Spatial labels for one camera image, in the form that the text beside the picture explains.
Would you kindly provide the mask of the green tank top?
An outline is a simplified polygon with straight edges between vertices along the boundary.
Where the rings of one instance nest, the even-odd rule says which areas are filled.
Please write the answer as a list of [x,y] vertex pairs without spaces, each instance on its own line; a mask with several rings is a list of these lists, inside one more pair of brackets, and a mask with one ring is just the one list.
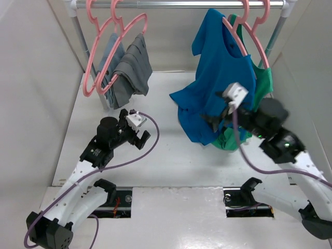
[[[237,15],[235,14],[231,14],[228,17],[228,21],[231,23],[231,25],[234,24],[236,17]],[[242,25],[240,24],[237,27],[237,35],[239,36],[244,45],[244,40],[242,35]],[[253,110],[257,110],[262,99],[266,97],[267,94],[273,91],[273,80],[272,80],[271,68],[268,69],[259,68],[254,64],[253,61],[252,61],[252,67],[256,76]],[[249,132],[240,130],[240,128],[239,131],[241,131],[241,143],[247,142],[247,140],[252,137],[252,134]],[[233,133],[233,128],[223,127],[221,134],[214,142],[212,142],[212,144],[218,149],[222,150],[235,151],[238,149],[238,145],[236,143],[236,139]]]

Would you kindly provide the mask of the blue t shirt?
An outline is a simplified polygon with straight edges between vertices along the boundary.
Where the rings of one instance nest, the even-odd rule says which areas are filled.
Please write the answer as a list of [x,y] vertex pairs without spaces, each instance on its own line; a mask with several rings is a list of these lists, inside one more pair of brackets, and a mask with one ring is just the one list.
[[178,119],[189,139],[207,145],[214,142],[217,132],[202,118],[218,116],[227,104],[216,95],[229,84],[238,82],[248,91],[244,106],[254,106],[256,79],[250,56],[243,56],[228,29],[223,24],[224,15],[209,9],[192,42],[192,54],[200,56],[194,82],[184,89],[171,93],[178,105]]

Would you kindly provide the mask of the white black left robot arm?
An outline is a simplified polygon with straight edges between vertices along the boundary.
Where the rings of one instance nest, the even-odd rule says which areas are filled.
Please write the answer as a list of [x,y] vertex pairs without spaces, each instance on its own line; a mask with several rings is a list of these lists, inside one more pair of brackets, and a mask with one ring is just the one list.
[[39,213],[26,219],[25,248],[68,248],[74,231],[101,205],[111,205],[116,198],[116,185],[102,179],[101,173],[111,170],[108,163],[116,148],[129,143],[141,150],[150,133],[138,133],[151,117],[143,112],[122,109],[119,117],[104,117],[96,135],[79,157],[70,177],[53,201]]

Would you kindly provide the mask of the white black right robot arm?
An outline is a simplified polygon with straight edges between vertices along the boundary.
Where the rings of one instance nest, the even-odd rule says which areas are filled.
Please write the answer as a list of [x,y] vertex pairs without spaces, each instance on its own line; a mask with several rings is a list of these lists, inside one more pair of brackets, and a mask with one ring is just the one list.
[[227,107],[218,116],[202,115],[211,128],[215,130],[222,122],[232,122],[235,132],[242,127],[260,138],[262,143],[259,147],[279,169],[264,171],[255,167],[240,148],[244,161],[261,174],[289,174],[306,195],[305,199],[298,200],[269,190],[262,180],[251,177],[240,187],[241,201],[250,206],[263,203],[277,208],[299,220],[314,237],[331,239],[331,183],[321,175],[303,142],[283,127],[289,112],[282,103],[273,98],[264,98],[257,110],[247,110],[242,97],[231,96],[223,91],[215,94],[227,103]]

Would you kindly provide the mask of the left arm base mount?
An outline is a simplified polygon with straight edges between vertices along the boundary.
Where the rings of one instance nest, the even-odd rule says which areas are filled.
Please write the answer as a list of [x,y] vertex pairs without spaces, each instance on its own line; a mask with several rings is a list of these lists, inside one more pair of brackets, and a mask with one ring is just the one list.
[[115,199],[112,203],[106,203],[93,211],[98,218],[130,218],[132,205],[131,187],[117,188]]

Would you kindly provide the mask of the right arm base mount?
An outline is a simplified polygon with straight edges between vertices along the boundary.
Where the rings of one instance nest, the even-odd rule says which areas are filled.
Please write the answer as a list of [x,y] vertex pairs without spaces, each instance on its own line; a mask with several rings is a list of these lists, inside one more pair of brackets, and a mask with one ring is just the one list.
[[245,200],[241,196],[240,187],[224,187],[223,203],[226,209],[227,218],[274,218],[273,208],[264,203]]

